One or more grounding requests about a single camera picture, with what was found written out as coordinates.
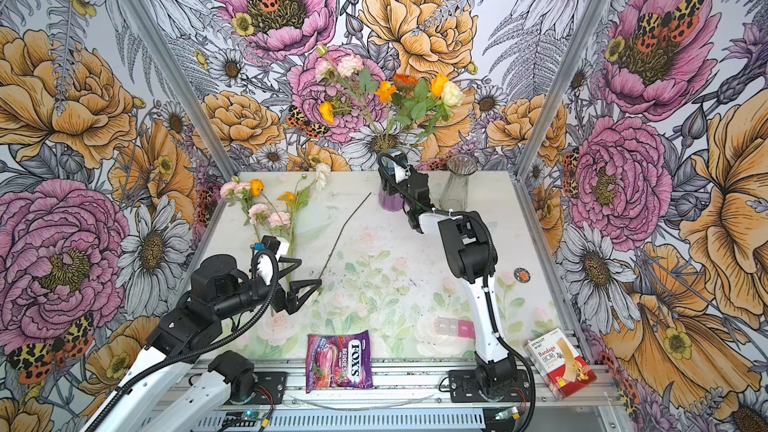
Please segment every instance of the bandage box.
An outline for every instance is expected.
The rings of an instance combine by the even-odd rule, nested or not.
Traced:
[[[524,350],[559,400],[597,379],[559,328],[529,341]]]

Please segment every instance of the candy bag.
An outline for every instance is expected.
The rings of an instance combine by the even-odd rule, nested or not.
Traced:
[[[306,392],[329,388],[373,389],[368,331],[354,335],[310,334]]]

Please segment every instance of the floral tablecloth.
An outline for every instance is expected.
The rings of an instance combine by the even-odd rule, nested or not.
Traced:
[[[261,179],[264,194],[275,198],[292,190],[301,172],[245,173]],[[430,172],[437,202],[447,172]],[[471,320],[469,305],[446,263],[436,235],[410,229],[402,212],[379,207],[377,172],[335,172],[329,185],[313,192],[296,223],[294,255],[303,260],[293,280],[317,278],[345,220],[352,217],[322,274],[322,288],[294,315],[270,311],[229,348],[253,360],[303,358],[307,334],[351,334],[369,330],[374,358],[471,358],[474,341],[436,333],[436,318]],[[511,345],[559,326],[552,296],[522,210],[506,172],[477,172],[470,178],[468,209],[488,225],[498,250],[497,294],[505,335]],[[231,254],[240,270],[250,264],[256,234],[244,225],[239,207],[231,206],[216,225],[205,256]],[[530,273],[519,282],[516,268]],[[224,331],[230,330],[227,321]]]

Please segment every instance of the glass vase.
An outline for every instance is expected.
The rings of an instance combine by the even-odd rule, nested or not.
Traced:
[[[462,212],[467,207],[469,176],[478,170],[478,165],[474,158],[458,155],[449,158],[447,166],[451,176],[448,177],[438,204],[442,210]]]
[[[388,151],[390,156],[394,156],[396,153],[398,153],[398,150],[393,149]],[[390,176],[395,175],[395,167],[394,164],[392,164],[392,161],[388,158],[384,158],[384,163],[387,164],[386,171]],[[394,188],[389,185],[384,179],[382,179],[382,183],[379,187],[379,205],[384,210],[389,210],[390,212],[395,212],[398,210],[402,210],[402,196],[400,193]]]

